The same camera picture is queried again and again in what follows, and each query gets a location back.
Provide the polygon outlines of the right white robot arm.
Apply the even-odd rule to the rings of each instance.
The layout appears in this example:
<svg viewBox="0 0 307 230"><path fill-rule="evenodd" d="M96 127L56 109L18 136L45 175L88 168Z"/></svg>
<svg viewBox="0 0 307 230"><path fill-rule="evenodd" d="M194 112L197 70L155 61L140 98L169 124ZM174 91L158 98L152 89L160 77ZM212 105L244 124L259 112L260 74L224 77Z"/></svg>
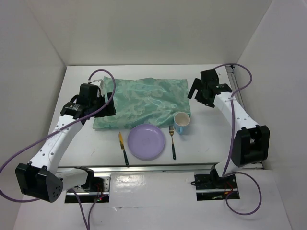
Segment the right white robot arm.
<svg viewBox="0 0 307 230"><path fill-rule="evenodd" d="M188 93L198 102L218 108L232 128L228 157L214 165L209 182L214 188L223 187L230 176L248 164L267 159L270 131L266 125L259 125L240 105L227 84L221 84L216 70L205 70L195 79Z"/></svg>

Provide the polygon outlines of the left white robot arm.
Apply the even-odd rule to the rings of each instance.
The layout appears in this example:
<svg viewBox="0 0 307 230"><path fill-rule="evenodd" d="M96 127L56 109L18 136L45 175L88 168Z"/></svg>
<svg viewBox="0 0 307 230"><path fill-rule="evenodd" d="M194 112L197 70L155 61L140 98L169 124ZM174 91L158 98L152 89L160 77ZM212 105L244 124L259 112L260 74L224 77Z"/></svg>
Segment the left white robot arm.
<svg viewBox="0 0 307 230"><path fill-rule="evenodd" d="M93 170L79 166L58 173L59 163L76 134L91 117L113 116L116 113L114 92L101 94L99 86L84 83L79 94L67 102L55 129L39 152L27 163L19 163L15 169L21 193L50 203L56 201L62 191L80 187L90 191L97 179Z"/></svg>

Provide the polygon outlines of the gold knife green handle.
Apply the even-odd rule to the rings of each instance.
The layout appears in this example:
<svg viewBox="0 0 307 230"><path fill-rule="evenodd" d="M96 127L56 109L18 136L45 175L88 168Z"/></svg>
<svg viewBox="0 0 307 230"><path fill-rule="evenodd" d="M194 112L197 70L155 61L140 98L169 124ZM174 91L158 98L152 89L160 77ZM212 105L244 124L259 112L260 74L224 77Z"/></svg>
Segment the gold knife green handle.
<svg viewBox="0 0 307 230"><path fill-rule="evenodd" d="M120 147L121 147L121 149L123 151L125 164L126 164L126 166L129 166L129 161L128 161L128 157L127 157L127 154L126 154L126 151L125 151L125 148L124 148L124 142L123 142L123 138L122 138L121 132L119 132L118 138L119 138Z"/></svg>

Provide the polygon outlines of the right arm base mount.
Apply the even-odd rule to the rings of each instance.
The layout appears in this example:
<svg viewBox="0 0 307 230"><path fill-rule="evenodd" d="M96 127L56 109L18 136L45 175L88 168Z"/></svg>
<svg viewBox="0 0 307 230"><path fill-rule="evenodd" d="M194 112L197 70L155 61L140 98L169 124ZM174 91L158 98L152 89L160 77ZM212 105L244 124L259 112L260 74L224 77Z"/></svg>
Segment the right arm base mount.
<svg viewBox="0 0 307 230"><path fill-rule="evenodd" d="M195 174L194 181L190 183L196 189L198 201L240 199L236 177L234 175L213 181L209 174Z"/></svg>

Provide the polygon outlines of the blue mug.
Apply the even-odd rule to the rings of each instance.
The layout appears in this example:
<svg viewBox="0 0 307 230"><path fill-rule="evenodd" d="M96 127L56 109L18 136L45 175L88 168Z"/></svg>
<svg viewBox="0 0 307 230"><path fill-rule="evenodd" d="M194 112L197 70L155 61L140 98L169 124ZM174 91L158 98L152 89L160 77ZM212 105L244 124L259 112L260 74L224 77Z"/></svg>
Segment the blue mug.
<svg viewBox="0 0 307 230"><path fill-rule="evenodd" d="M187 113L178 112L174 116L174 129L182 135L190 124L190 117Z"/></svg>

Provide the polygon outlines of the green patterned placemat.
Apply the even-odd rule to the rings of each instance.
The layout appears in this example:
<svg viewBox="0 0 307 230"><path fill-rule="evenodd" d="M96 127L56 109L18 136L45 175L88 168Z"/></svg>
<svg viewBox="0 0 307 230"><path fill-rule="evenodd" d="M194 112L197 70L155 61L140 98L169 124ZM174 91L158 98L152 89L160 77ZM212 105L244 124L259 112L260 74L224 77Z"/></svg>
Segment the green patterned placemat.
<svg viewBox="0 0 307 230"><path fill-rule="evenodd" d="M93 129L131 129L140 124L167 127L173 123L176 113L191 114L186 79L112 81L104 77L104 91L115 92L116 114L95 118Z"/></svg>

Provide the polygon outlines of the gold fork green handle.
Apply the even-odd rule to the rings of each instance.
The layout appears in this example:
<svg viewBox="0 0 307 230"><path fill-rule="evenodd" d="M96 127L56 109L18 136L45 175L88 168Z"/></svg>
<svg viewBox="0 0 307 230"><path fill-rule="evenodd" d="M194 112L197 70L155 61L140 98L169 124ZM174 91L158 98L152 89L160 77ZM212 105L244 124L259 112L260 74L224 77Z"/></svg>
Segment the gold fork green handle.
<svg viewBox="0 0 307 230"><path fill-rule="evenodd" d="M171 141L172 141L172 156L173 160L176 160L176 150L175 150L175 145L174 145L174 140L173 140L173 135L174 135L174 127L173 125L169 126L169 135L171 136Z"/></svg>

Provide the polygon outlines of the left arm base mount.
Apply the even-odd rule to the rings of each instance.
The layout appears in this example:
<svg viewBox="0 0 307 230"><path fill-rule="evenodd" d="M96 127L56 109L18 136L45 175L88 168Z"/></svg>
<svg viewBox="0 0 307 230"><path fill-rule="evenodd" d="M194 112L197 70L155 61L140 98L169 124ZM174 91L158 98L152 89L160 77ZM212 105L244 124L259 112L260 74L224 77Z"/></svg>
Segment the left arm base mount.
<svg viewBox="0 0 307 230"><path fill-rule="evenodd" d="M110 182L110 174L96 174L90 188L84 189L79 185L72 189L78 195L81 203L108 203Z"/></svg>

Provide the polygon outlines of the purple plate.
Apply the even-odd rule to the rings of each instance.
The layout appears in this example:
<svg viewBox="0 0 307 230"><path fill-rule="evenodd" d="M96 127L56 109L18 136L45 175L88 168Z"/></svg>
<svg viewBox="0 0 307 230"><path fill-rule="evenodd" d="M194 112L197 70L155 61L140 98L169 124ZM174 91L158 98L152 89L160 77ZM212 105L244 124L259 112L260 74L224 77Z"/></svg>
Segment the purple plate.
<svg viewBox="0 0 307 230"><path fill-rule="evenodd" d="M165 136L157 126L141 124L130 131L127 144L134 157L143 161L151 161L162 153Z"/></svg>

